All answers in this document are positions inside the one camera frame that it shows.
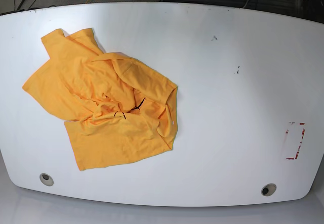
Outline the yellow t-shirt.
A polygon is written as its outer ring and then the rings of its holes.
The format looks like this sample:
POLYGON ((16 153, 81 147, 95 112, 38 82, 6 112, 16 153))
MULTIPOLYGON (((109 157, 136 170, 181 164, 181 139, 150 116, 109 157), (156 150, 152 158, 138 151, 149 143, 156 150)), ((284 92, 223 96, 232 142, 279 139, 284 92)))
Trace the yellow t-shirt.
POLYGON ((173 148, 177 86, 122 53, 104 53, 93 30, 42 37, 49 55, 23 85, 64 120, 79 170, 130 164, 173 148))

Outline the red tape rectangle marking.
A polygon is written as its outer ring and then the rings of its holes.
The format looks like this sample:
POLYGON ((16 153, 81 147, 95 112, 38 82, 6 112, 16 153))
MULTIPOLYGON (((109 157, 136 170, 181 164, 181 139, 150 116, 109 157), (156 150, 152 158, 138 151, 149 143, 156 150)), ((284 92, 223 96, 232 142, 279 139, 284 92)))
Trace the red tape rectangle marking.
POLYGON ((306 123, 289 122, 285 132, 282 155, 285 160, 296 160, 301 149, 306 123))

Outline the right table grommet hole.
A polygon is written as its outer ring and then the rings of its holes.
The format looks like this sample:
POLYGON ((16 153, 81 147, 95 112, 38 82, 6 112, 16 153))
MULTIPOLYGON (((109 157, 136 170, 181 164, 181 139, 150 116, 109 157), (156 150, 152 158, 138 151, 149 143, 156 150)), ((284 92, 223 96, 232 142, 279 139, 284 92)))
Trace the right table grommet hole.
POLYGON ((275 191, 276 191, 276 184, 270 183, 270 184, 265 185, 262 188, 261 194, 262 194, 262 196, 269 197, 269 196, 273 195, 275 191))

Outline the table grommet hole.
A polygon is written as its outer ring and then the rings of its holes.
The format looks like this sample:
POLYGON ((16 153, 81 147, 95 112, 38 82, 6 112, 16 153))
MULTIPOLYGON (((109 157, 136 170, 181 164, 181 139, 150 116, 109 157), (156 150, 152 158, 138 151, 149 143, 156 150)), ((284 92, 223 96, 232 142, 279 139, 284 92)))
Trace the table grommet hole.
POLYGON ((269 197, 269 196, 273 195, 275 191, 276 191, 276 184, 270 183, 270 184, 265 185, 262 188, 261 194, 262 194, 262 196, 269 197))
POLYGON ((44 185, 46 185, 48 187, 50 187, 54 184, 54 180, 52 179, 52 177, 46 173, 40 174, 39 179, 44 185))

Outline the left table grommet hole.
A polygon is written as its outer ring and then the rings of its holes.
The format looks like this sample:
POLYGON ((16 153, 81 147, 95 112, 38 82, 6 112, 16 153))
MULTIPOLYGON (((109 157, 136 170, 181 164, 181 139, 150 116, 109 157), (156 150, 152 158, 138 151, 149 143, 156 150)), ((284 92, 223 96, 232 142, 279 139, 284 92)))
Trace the left table grommet hole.
POLYGON ((44 185, 46 185, 48 187, 50 187, 54 184, 54 180, 52 179, 52 177, 46 173, 40 174, 39 179, 44 185))

